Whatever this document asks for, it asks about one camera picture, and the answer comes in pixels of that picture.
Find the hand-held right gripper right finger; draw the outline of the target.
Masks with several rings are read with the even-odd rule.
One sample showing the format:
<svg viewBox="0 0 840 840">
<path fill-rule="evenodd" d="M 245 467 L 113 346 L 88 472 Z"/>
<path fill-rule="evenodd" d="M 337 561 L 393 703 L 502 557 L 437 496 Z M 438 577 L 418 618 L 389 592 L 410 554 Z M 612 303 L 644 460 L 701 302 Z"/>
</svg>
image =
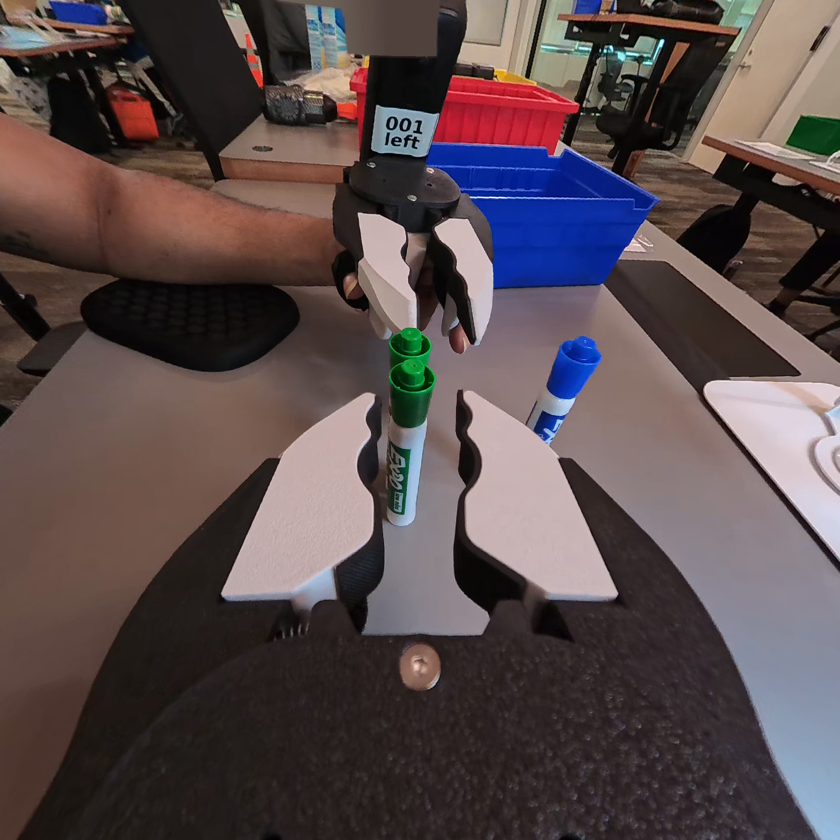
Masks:
<svg viewBox="0 0 840 840">
<path fill-rule="evenodd" d="M 458 588 L 492 617 L 512 603 L 525 624 L 561 605 L 620 605 L 620 595 L 560 458 L 475 391 L 458 391 L 464 483 L 455 525 Z"/>
</svg>

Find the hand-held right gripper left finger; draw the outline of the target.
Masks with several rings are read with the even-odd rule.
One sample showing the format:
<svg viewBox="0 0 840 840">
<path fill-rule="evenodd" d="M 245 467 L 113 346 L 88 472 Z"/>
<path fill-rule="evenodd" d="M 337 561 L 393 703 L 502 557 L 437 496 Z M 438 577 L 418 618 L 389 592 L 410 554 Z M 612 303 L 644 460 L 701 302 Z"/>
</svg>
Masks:
<svg viewBox="0 0 840 840">
<path fill-rule="evenodd" d="M 363 393 L 311 426 L 282 453 L 221 596 L 288 601 L 308 616 L 340 601 L 364 624 L 384 573 L 378 443 L 382 403 Z"/>
</svg>

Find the green dry erase marker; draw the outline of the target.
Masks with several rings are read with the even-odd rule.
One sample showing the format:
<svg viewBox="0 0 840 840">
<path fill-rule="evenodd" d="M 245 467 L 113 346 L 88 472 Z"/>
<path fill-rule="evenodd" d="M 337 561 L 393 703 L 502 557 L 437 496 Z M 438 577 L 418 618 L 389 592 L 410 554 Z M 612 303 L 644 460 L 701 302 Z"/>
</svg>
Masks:
<svg viewBox="0 0 840 840">
<path fill-rule="evenodd" d="M 416 516 L 427 415 L 435 374 L 420 359 L 409 359 L 391 369 L 389 383 L 386 516 L 392 524 L 405 527 Z"/>
<path fill-rule="evenodd" d="M 406 361 L 420 361 L 429 365 L 432 343 L 428 336 L 416 328 L 403 329 L 388 340 L 388 368 L 392 370 Z"/>
</svg>

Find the blue plastic bin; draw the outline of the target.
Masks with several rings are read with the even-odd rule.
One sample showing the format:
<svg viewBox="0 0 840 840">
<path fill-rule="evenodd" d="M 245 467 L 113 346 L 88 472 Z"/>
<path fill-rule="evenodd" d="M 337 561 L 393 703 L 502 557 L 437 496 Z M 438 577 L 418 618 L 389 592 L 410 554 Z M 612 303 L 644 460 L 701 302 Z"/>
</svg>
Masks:
<svg viewBox="0 0 840 840">
<path fill-rule="evenodd" d="M 109 15 L 99 3 L 49 1 L 49 8 L 54 19 L 61 23 L 90 26 L 109 24 Z"/>
<path fill-rule="evenodd" d="M 488 221 L 496 289 L 601 285 L 659 199 L 569 149 L 434 143 Z"/>
</svg>

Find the blue dry erase marker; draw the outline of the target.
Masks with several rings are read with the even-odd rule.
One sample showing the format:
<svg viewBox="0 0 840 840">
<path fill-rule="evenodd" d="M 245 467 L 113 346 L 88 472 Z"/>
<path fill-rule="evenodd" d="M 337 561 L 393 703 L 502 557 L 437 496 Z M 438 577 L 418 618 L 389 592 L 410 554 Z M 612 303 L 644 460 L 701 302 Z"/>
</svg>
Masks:
<svg viewBox="0 0 840 840">
<path fill-rule="evenodd" d="M 546 386 L 528 416 L 530 428 L 551 445 L 577 397 L 602 360 L 596 342 L 580 336 L 561 344 Z"/>
</svg>

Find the person's left forearm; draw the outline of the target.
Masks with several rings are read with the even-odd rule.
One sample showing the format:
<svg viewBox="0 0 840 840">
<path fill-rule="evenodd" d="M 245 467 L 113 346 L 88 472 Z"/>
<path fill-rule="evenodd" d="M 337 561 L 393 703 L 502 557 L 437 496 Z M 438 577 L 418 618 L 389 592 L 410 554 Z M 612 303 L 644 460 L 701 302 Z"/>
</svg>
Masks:
<svg viewBox="0 0 840 840">
<path fill-rule="evenodd" d="M 321 286 L 341 246 L 328 219 L 125 170 L 2 115 L 1 250 L 111 277 Z"/>
</svg>

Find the person's left hand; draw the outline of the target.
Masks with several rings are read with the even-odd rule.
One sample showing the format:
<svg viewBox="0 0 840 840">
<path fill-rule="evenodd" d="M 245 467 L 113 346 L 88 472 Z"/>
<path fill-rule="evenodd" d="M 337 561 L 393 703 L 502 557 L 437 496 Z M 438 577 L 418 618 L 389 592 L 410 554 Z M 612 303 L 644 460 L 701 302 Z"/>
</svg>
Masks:
<svg viewBox="0 0 840 840">
<path fill-rule="evenodd" d="M 352 257 L 340 254 L 333 261 L 332 279 L 339 282 L 341 287 L 341 296 L 351 308 L 359 309 L 362 312 L 367 312 L 361 306 L 356 307 L 354 301 L 366 301 L 364 290 L 359 284 L 359 279 L 354 270 L 354 261 Z M 439 306 L 436 289 L 434 286 L 434 264 L 432 260 L 426 256 L 423 260 L 422 268 L 414 286 L 414 291 L 417 300 L 417 328 L 424 330 L 430 323 L 433 315 Z M 448 332 L 448 342 L 451 349 L 457 354 L 466 352 L 471 346 L 469 339 L 462 324 L 456 324 Z"/>
</svg>

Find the red plastic bin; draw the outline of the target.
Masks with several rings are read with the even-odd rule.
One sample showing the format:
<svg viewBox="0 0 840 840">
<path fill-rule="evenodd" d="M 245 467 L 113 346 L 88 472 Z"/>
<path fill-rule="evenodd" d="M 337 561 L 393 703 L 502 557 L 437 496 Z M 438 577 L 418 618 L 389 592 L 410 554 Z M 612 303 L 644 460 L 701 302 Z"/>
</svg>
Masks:
<svg viewBox="0 0 840 840">
<path fill-rule="evenodd" d="M 434 141 L 541 146 L 554 152 L 579 105 L 533 85 L 453 77 L 428 58 L 373 56 L 350 80 L 359 112 L 360 152 L 424 161 Z"/>
</svg>

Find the white plastic bag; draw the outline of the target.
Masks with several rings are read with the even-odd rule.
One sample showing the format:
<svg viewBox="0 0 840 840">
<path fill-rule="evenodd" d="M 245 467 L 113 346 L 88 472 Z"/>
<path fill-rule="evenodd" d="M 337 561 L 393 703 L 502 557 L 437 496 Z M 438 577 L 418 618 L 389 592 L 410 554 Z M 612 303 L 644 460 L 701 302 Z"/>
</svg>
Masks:
<svg viewBox="0 0 840 840">
<path fill-rule="evenodd" d="M 312 70 L 300 76 L 296 83 L 304 89 L 321 91 L 336 101 L 348 101 L 355 97 L 350 89 L 350 80 L 359 66 L 351 65 L 344 68 L 325 68 Z"/>
</svg>

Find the black textured roll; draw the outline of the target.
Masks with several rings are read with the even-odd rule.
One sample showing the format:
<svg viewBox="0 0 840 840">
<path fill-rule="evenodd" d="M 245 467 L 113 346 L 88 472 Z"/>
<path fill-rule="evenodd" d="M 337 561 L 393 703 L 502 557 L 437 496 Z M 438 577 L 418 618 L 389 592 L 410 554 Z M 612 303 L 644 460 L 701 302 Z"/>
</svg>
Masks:
<svg viewBox="0 0 840 840">
<path fill-rule="evenodd" d="M 324 125 L 339 118 L 338 104 L 322 91 L 297 83 L 265 85 L 262 112 L 269 123 L 285 126 Z"/>
</svg>

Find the blue white packet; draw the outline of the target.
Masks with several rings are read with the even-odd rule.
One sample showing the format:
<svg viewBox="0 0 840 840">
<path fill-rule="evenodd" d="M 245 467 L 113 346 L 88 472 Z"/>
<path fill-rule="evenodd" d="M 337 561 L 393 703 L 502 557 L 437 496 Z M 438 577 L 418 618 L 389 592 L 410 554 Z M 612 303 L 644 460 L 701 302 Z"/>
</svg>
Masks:
<svg viewBox="0 0 840 840">
<path fill-rule="evenodd" d="M 304 6 L 311 70 L 350 66 L 343 12 L 336 7 Z"/>
</svg>

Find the black textured wrist pad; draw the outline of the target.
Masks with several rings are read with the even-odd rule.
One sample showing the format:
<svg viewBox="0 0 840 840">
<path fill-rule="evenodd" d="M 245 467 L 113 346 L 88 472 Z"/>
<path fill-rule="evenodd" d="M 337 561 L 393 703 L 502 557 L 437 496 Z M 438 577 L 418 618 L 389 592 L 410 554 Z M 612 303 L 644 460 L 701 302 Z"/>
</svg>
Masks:
<svg viewBox="0 0 840 840">
<path fill-rule="evenodd" d="M 99 337 L 189 371 L 234 371 L 273 351 L 300 321 L 285 291 L 120 278 L 88 294 L 80 316 Z"/>
</svg>

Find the wooden standing desk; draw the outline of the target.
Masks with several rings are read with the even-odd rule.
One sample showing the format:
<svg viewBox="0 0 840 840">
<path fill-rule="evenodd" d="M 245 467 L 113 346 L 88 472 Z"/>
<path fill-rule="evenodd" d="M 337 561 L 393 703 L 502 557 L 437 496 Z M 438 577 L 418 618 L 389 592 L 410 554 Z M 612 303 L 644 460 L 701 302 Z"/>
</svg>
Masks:
<svg viewBox="0 0 840 840">
<path fill-rule="evenodd" d="M 646 92 L 640 101 L 641 113 L 636 116 L 632 123 L 632 126 L 636 128 L 642 124 L 643 118 L 648 116 L 658 86 L 666 75 L 669 62 L 678 44 L 691 45 L 706 37 L 716 36 L 723 38 L 724 44 L 730 46 L 741 33 L 739 27 L 698 23 L 648 14 L 559 14 L 557 18 L 568 25 L 565 32 L 567 39 L 591 44 L 583 78 L 574 98 L 579 106 L 579 111 L 567 119 L 563 131 L 562 142 L 567 146 L 571 146 L 574 141 L 574 135 L 602 48 L 607 46 L 633 46 L 640 37 L 650 37 L 663 43 L 654 63 Z"/>
</svg>

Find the wooden top work table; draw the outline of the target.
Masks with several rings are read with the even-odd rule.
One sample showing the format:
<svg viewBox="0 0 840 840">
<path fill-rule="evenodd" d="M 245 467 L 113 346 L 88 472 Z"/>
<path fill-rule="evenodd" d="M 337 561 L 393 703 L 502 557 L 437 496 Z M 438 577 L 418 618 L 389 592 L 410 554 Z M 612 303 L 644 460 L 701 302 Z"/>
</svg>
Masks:
<svg viewBox="0 0 840 840">
<path fill-rule="evenodd" d="M 760 204 L 822 231 L 838 233 L 838 154 L 817 156 L 762 141 L 707 135 L 703 145 L 724 154 L 713 176 L 738 191 L 734 205 Z"/>
</svg>

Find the green plastic bin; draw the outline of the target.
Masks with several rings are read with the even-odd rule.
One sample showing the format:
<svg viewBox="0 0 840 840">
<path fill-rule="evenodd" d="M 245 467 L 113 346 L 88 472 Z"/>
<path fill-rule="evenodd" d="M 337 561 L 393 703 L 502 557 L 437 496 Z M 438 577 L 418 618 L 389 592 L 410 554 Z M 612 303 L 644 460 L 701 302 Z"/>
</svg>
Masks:
<svg viewBox="0 0 840 840">
<path fill-rule="evenodd" d="M 839 152 L 839 118 L 804 114 L 798 118 L 785 145 L 816 155 Z"/>
</svg>

